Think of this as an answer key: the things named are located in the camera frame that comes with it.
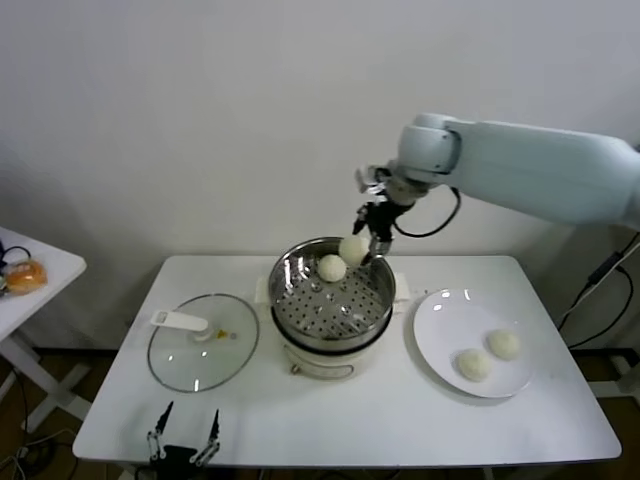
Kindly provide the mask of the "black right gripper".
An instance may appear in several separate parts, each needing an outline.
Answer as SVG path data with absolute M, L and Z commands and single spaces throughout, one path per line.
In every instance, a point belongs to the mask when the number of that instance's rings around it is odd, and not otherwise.
M 367 226 L 371 237 L 367 253 L 360 262 L 361 265 L 368 265 L 389 253 L 393 242 L 392 227 L 396 220 L 414 205 L 414 198 L 393 199 L 385 189 L 380 187 L 373 193 L 373 200 L 357 210 L 353 233 L 359 234 Z

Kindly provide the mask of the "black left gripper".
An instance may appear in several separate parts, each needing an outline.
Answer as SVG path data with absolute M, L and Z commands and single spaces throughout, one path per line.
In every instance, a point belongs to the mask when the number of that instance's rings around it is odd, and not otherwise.
M 199 473 L 197 465 L 206 465 L 219 451 L 220 424 L 217 409 L 206 445 L 199 451 L 195 448 L 163 444 L 163 433 L 171 414 L 174 402 L 171 401 L 160 415 L 155 427 L 146 435 L 152 461 L 152 470 L 158 480 L 193 479 Z

